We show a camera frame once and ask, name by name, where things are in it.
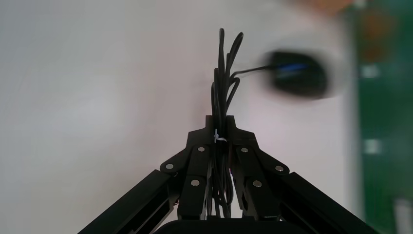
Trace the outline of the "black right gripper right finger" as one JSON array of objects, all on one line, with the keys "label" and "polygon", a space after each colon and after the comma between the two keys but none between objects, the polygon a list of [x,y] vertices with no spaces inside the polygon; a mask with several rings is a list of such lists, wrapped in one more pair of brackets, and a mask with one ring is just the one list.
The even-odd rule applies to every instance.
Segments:
[{"label": "black right gripper right finger", "polygon": [[231,172],[243,215],[257,234],[373,234],[364,221],[262,151],[227,117]]}]

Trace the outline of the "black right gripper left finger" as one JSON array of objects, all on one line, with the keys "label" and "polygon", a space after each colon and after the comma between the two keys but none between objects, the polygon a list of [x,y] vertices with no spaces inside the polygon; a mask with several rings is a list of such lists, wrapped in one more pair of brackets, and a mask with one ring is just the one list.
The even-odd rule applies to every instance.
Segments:
[{"label": "black right gripper left finger", "polygon": [[204,220],[213,118],[188,133],[185,149],[161,164],[83,228],[82,234],[153,234],[178,205],[178,218]]}]

